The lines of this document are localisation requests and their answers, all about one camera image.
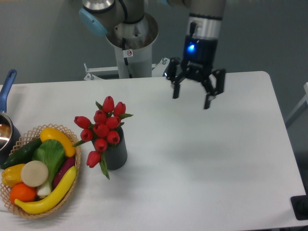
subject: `eggplant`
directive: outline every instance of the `eggplant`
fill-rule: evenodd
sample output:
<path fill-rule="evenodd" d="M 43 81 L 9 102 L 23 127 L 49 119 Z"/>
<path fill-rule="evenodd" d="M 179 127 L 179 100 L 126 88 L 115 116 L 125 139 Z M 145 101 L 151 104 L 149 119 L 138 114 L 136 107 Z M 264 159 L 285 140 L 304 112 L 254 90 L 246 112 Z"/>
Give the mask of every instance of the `eggplant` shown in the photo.
<path fill-rule="evenodd" d="M 59 172 L 56 174 L 56 176 L 53 179 L 52 186 L 53 188 L 57 187 L 60 180 L 64 176 L 64 174 L 72 167 L 75 166 L 75 157 L 70 157 L 67 160 L 65 160 L 64 164 L 60 168 Z"/>

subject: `fake vegetable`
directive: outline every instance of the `fake vegetable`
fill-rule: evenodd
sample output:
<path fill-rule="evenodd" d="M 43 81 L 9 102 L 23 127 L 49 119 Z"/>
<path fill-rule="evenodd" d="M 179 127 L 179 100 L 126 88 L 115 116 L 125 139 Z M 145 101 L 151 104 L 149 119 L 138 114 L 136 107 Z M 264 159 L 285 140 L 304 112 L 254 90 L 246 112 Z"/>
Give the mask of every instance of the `fake vegetable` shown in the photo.
<path fill-rule="evenodd" d="M 52 181 L 59 171 L 65 159 L 65 151 L 62 144 L 56 140 L 46 140 L 35 151 L 33 160 L 43 162 L 48 168 L 48 186 L 52 191 Z"/>
<path fill-rule="evenodd" d="M 53 179 L 53 188 L 57 187 L 59 184 L 60 180 L 64 176 L 64 174 L 72 167 L 75 166 L 75 158 L 70 157 L 67 160 L 65 160 L 64 164 L 60 168 L 60 171 L 57 173 L 57 175 Z"/>
<path fill-rule="evenodd" d="M 47 166 L 37 160 L 30 161 L 25 164 L 21 170 L 21 179 L 23 183 L 30 187 L 38 187 L 42 185 L 48 177 Z"/>
<path fill-rule="evenodd" d="M 8 167 L 2 172 L 2 182 L 3 184 L 14 187 L 16 184 L 23 182 L 21 180 L 21 169 L 25 164 L 19 164 L 12 167 Z"/>
<path fill-rule="evenodd" d="M 15 199 L 23 202 L 32 202 L 35 200 L 37 192 L 35 188 L 29 187 L 24 183 L 16 184 L 10 192 L 10 201 L 14 205 Z"/>
<path fill-rule="evenodd" d="M 44 199 L 35 202 L 22 202 L 15 199 L 15 204 L 29 214 L 39 214 L 54 208 L 66 195 L 77 175 L 76 167 L 71 167 L 63 176 L 58 186 Z"/>
<path fill-rule="evenodd" d="M 45 128 L 39 135 L 42 142 L 46 140 L 57 140 L 59 141 L 65 150 L 66 157 L 72 157 L 75 155 L 75 148 L 72 147 L 73 143 L 70 139 L 64 135 L 61 131 L 55 128 Z"/>
<path fill-rule="evenodd" d="M 25 164 L 31 161 L 34 151 L 42 144 L 40 139 L 35 139 L 16 150 L 13 154 L 9 155 L 8 159 L 1 165 L 2 169 L 8 167 Z"/>
<path fill-rule="evenodd" d="M 42 185 L 37 187 L 37 195 L 40 198 L 44 198 L 48 196 L 51 193 L 51 188 L 49 185 L 49 181 L 45 181 Z"/>

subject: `red tulip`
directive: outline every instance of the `red tulip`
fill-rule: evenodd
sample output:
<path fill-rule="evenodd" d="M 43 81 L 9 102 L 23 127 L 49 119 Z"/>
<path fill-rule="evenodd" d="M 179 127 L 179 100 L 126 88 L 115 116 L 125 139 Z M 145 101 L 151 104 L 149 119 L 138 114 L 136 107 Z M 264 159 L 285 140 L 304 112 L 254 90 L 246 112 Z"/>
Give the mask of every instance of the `red tulip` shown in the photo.
<path fill-rule="evenodd" d="M 120 142 L 120 136 L 116 131 L 110 131 L 107 135 L 107 141 L 108 143 L 119 143 Z"/>
<path fill-rule="evenodd" d="M 93 132 L 88 128 L 83 129 L 80 137 L 84 142 L 88 142 L 93 139 Z"/>
<path fill-rule="evenodd" d="M 107 116 L 103 110 L 97 110 L 94 115 L 95 123 L 102 123 L 106 122 Z"/>
<path fill-rule="evenodd" d="M 88 155 L 87 165 L 89 167 L 94 167 L 101 161 L 101 159 L 102 157 L 100 153 L 98 153 L 97 151 L 92 151 Z"/>
<path fill-rule="evenodd" d="M 118 102 L 117 105 L 115 106 L 114 116 L 119 116 L 120 114 L 124 114 L 125 111 L 126 111 L 125 103 Z"/>
<path fill-rule="evenodd" d="M 84 116 L 76 116 L 74 122 L 83 129 L 88 128 L 90 125 L 90 120 Z"/>
<path fill-rule="evenodd" d="M 118 116 L 109 117 L 106 119 L 106 125 L 110 129 L 115 129 L 121 123 L 121 119 Z"/>
<path fill-rule="evenodd" d="M 106 113 L 112 112 L 115 108 L 114 99 L 111 96 L 107 96 L 103 103 L 103 111 Z"/>
<path fill-rule="evenodd" d="M 98 138 L 94 142 L 94 148 L 99 153 L 102 153 L 103 151 L 105 151 L 107 147 L 108 147 L 107 141 L 103 138 Z"/>
<path fill-rule="evenodd" d="M 93 127 L 93 131 L 100 138 L 104 138 L 108 135 L 109 127 L 106 124 L 95 123 Z"/>

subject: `cucumber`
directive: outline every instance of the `cucumber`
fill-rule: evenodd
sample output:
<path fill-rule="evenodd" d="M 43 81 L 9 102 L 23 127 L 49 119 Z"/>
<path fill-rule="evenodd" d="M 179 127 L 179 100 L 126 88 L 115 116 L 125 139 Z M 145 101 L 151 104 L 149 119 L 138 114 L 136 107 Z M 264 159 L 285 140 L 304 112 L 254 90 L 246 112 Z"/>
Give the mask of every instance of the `cucumber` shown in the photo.
<path fill-rule="evenodd" d="M 9 155 L 7 160 L 0 166 L 0 168 L 6 169 L 14 165 L 28 163 L 32 160 L 34 151 L 40 147 L 41 144 L 42 141 L 40 138 L 30 141 L 29 143 L 16 150 L 13 154 Z"/>

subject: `cooking pot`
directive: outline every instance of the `cooking pot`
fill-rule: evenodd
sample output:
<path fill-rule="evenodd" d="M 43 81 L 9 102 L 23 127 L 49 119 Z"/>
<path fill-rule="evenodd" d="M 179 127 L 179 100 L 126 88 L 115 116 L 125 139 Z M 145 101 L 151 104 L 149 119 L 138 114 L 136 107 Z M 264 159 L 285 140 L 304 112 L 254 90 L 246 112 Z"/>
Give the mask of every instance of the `cooking pot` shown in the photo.
<path fill-rule="evenodd" d="M 6 161 L 20 137 L 19 131 L 6 115 L 7 98 L 16 75 L 16 70 L 10 70 L 0 91 L 0 165 Z"/>

